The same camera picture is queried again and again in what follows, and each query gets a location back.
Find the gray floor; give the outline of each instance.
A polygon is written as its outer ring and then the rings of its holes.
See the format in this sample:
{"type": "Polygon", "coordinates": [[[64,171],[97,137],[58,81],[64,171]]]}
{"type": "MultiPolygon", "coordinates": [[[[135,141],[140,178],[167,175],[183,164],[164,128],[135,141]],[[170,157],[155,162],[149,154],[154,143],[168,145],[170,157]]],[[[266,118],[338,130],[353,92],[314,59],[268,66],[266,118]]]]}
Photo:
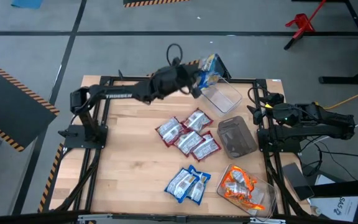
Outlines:
{"type": "MultiPolygon", "coordinates": [[[[19,9],[0,0],[0,30],[71,30],[80,0],[48,0],[38,10],[19,9]]],[[[352,1],[358,13],[358,1],[352,1]]],[[[316,3],[268,0],[191,0],[176,4],[124,9],[120,1],[88,1],[80,31],[225,30],[290,31],[284,24],[297,13],[311,14],[316,3]]],[[[329,3],[316,16],[318,31],[357,31],[344,4],[329,3]]],[[[352,76],[358,72],[358,38],[304,37],[289,51],[288,37],[211,36],[104,36],[77,37],[59,91],[59,117],[49,126],[39,162],[24,205],[24,213],[36,212],[58,143],[57,134],[71,118],[69,94],[83,75],[144,75],[166,64],[165,50],[172,42],[183,47],[184,61],[218,53],[230,73],[242,78],[281,79],[288,102],[333,105],[358,93],[358,85],[320,85],[321,75],[352,76]]],[[[49,98],[68,37],[0,36],[0,67],[40,96],[49,98]]],[[[358,99],[334,111],[354,114],[358,123],[358,99]]],[[[332,152],[358,153],[358,128],[349,141],[328,139],[332,152]]],[[[0,147],[0,215],[10,212],[32,148],[17,153],[0,147]]],[[[335,156],[358,179],[358,158],[335,156]]],[[[318,159],[314,148],[303,153],[309,163],[318,159]]],[[[351,178],[324,155],[322,170],[344,180],[351,178]]]]}

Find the wooden tabletop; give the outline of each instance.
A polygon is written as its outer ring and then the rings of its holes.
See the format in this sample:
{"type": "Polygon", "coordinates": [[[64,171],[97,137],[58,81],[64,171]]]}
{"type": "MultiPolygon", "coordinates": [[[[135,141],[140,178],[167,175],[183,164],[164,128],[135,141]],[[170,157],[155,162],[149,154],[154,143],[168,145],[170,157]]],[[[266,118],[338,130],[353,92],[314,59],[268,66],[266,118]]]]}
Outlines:
{"type": "MultiPolygon", "coordinates": [[[[82,86],[98,84],[100,76],[86,75],[82,86]]],[[[115,85],[131,85],[134,82],[114,82],[115,85]]],[[[111,100],[107,125],[109,126],[106,147],[102,150],[99,169],[94,186],[92,212],[137,213],[166,215],[227,215],[248,216],[248,214],[231,204],[216,193],[221,174],[229,164],[235,164],[250,173],[266,180],[264,158],[255,151],[238,159],[230,159],[224,150],[211,155],[201,162],[193,157],[185,157],[175,146],[166,147],[155,128],[176,116],[182,121],[197,107],[214,119],[201,133],[211,131],[218,144],[217,134],[220,121],[234,116],[242,116],[257,142],[257,126],[252,123],[252,115],[246,108],[253,103],[247,97],[251,84],[232,84],[243,95],[241,104],[223,118],[215,115],[203,99],[176,92],[164,100],[155,100],[147,106],[133,99],[111,100]],[[211,174],[200,206],[191,200],[177,203],[174,197],[164,192],[164,188],[175,174],[190,164],[197,170],[211,174]]],[[[283,93],[280,80],[267,80],[268,90],[283,93]]],[[[73,149],[61,161],[57,181],[49,209],[58,207],[73,190],[80,176],[84,149],[73,149]]],[[[296,162],[298,158],[292,153],[280,153],[282,166],[296,162]]],[[[294,198],[296,195],[286,181],[286,186],[294,198]]],[[[80,208],[85,206],[88,186],[81,199],[80,208]]],[[[277,188],[277,204],[283,213],[280,191],[277,188]]],[[[308,202],[300,203],[310,213],[308,202]]]]}

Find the red snack package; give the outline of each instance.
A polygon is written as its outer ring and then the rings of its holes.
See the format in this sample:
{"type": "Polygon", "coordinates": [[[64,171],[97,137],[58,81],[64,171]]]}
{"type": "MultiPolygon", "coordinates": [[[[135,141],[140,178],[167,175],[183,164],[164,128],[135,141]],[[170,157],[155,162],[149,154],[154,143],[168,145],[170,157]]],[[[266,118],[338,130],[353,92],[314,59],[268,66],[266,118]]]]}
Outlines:
{"type": "Polygon", "coordinates": [[[155,129],[167,147],[171,146],[185,129],[179,121],[173,117],[169,121],[155,129]]]}
{"type": "Polygon", "coordinates": [[[197,132],[191,131],[187,134],[181,135],[174,143],[174,145],[181,150],[186,157],[189,156],[191,151],[198,145],[204,142],[205,139],[201,137],[197,132]]]}
{"type": "Polygon", "coordinates": [[[205,142],[197,146],[191,153],[193,157],[199,162],[202,159],[207,158],[212,153],[222,149],[222,147],[212,137],[211,131],[203,134],[202,137],[205,142]]]}
{"type": "Polygon", "coordinates": [[[201,131],[203,128],[212,124],[213,120],[203,111],[197,108],[183,123],[186,128],[194,131],[201,131]]]}

